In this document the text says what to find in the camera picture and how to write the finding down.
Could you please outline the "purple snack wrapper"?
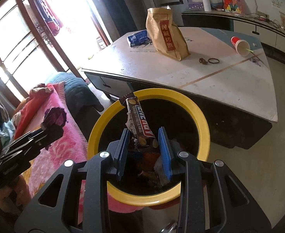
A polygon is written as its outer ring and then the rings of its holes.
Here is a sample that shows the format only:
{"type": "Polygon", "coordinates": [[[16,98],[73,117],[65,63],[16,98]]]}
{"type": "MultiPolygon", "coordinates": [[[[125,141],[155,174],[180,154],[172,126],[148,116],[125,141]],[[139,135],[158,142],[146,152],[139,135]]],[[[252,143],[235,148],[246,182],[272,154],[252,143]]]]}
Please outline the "purple snack wrapper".
{"type": "Polygon", "coordinates": [[[53,125],[63,128],[67,122],[67,113],[61,107],[52,107],[45,111],[41,128],[43,130],[52,127],[53,125]]]}

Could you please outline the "wooden window frame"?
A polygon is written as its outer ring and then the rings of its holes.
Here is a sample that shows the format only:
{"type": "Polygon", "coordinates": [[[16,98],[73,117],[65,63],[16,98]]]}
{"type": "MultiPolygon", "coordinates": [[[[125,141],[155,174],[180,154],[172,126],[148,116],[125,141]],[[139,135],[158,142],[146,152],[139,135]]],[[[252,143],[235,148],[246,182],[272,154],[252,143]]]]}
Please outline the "wooden window frame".
{"type": "Polygon", "coordinates": [[[82,77],[110,42],[92,0],[0,0],[0,92],[17,106],[49,76],[82,77]]]}

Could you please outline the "dark blue cushion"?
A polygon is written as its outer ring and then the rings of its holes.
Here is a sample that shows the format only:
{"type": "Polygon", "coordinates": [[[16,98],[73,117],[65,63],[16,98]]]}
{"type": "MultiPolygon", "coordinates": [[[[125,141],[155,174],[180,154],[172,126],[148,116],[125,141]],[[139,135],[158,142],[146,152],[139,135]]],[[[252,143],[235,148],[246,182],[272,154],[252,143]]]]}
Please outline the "dark blue cushion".
{"type": "Polygon", "coordinates": [[[77,116],[83,107],[93,107],[102,112],[104,107],[96,95],[90,90],[87,83],[73,73],[58,72],[46,80],[46,83],[57,84],[64,82],[64,91],[67,107],[71,115],[77,116]]]}

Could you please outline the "low tv cabinet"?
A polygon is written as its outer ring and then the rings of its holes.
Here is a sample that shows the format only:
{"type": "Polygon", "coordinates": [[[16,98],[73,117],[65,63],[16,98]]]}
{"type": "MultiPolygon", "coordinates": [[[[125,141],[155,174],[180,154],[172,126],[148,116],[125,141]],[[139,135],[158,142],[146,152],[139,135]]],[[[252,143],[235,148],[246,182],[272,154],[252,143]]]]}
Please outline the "low tv cabinet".
{"type": "Polygon", "coordinates": [[[255,36],[263,44],[285,54],[285,30],[275,22],[261,21],[259,16],[186,10],[182,12],[182,21],[187,27],[215,28],[255,36]]]}

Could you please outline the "blue tissue pack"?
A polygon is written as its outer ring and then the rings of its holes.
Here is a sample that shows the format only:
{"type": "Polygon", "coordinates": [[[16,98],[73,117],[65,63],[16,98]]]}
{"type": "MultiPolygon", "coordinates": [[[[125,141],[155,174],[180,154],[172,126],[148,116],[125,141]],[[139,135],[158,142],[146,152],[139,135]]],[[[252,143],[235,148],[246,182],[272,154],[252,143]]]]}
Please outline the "blue tissue pack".
{"type": "Polygon", "coordinates": [[[127,37],[127,42],[130,47],[137,47],[140,45],[148,45],[151,43],[147,30],[141,30],[127,37]]]}

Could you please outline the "brown paper bag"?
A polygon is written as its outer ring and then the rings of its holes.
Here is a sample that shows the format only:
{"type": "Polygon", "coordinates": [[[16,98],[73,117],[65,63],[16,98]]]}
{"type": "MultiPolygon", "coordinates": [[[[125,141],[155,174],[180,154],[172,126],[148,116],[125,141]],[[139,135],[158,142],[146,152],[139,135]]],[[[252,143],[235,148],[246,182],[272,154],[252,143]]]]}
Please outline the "brown paper bag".
{"type": "Polygon", "coordinates": [[[173,22],[173,12],[164,7],[147,10],[146,30],[156,52],[181,61],[190,55],[186,40],[173,22]]]}

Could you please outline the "red quilt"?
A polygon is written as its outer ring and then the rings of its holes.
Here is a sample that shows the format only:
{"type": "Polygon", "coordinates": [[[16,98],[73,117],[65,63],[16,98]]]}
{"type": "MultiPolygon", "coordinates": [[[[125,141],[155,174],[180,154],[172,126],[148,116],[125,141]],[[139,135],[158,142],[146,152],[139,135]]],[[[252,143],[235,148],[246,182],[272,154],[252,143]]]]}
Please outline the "red quilt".
{"type": "Polygon", "coordinates": [[[12,117],[12,122],[16,128],[14,139],[19,138],[24,133],[39,108],[53,91],[52,86],[45,84],[39,84],[30,90],[28,97],[19,104],[12,117]]]}

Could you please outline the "colourful picture box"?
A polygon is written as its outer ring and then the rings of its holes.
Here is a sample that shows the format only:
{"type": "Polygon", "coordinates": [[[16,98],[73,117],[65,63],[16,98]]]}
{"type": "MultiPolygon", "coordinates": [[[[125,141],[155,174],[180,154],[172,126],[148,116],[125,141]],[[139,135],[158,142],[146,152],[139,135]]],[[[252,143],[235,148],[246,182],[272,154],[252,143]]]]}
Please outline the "colourful picture box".
{"type": "Polygon", "coordinates": [[[226,12],[244,14],[245,0],[224,0],[224,9],[226,12]]]}

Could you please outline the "white coffee table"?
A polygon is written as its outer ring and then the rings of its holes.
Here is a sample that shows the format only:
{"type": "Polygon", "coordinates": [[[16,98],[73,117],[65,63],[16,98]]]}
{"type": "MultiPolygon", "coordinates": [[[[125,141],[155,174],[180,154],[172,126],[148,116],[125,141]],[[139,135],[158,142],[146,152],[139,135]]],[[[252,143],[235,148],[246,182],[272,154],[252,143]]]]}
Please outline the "white coffee table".
{"type": "Polygon", "coordinates": [[[234,32],[182,27],[190,55],[181,61],[154,47],[131,48],[125,36],[96,54],[83,68],[93,85],[121,97],[148,87],[176,90],[191,98],[207,119],[213,143],[251,148],[278,122],[275,88],[260,41],[238,34],[250,53],[240,56],[234,32]]]}

